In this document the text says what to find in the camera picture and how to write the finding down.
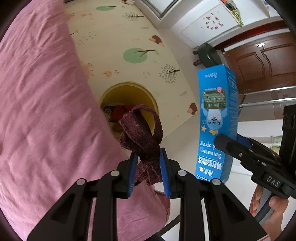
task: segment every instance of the metal rivet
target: metal rivet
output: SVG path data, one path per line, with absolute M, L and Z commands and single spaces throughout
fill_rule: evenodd
M 178 175 L 181 176 L 181 177 L 184 177 L 184 176 L 187 175 L 187 172 L 184 171 L 184 170 L 180 170 L 180 171 L 178 171 Z
M 112 177 L 117 177 L 118 175 L 119 175 L 119 171 L 117 171 L 117 170 L 114 170 L 111 172 Z
M 219 179 L 213 179 L 212 183 L 216 186 L 219 186 L 221 184 L 221 181 Z
M 85 179 L 83 179 L 83 178 L 78 179 L 77 182 L 76 182 L 76 184 L 79 185 L 79 186 L 83 185 L 84 183 L 85 183 Z

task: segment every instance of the yellow bucket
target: yellow bucket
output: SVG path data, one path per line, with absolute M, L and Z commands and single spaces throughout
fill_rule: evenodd
M 153 95 L 142 85 L 135 82 L 122 82 L 111 86 L 107 89 L 99 100 L 101 109 L 106 105 L 139 105 L 145 104 L 156 113 L 158 113 L 158 106 Z M 141 110 L 141 113 L 147 121 L 152 133 L 154 131 L 154 116 L 152 113 Z

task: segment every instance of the maroon fabric bow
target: maroon fabric bow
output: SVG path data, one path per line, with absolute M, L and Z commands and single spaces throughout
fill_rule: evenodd
M 146 110 L 154 115 L 154 134 L 141 114 Z M 158 114 L 144 104 L 135 106 L 130 112 L 124 114 L 120 120 L 123 132 L 120 144 L 137 153 L 141 162 L 137 166 L 135 186 L 146 180 L 149 186 L 162 182 L 159 155 L 160 142 L 163 138 L 163 128 Z

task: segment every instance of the gray handle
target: gray handle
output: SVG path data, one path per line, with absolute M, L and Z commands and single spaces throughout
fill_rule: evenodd
M 274 213 L 274 210 L 269 206 L 269 201 L 273 196 L 274 194 L 271 191 L 267 190 L 266 188 L 263 188 L 260 204 L 255 214 L 255 218 L 261 226 Z

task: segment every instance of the blue box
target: blue box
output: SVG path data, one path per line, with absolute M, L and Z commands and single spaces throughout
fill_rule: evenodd
M 198 71 L 200 86 L 200 139 L 195 176 L 210 181 L 229 178 L 233 157 L 218 150 L 214 139 L 237 137 L 238 91 L 234 73 L 220 64 Z

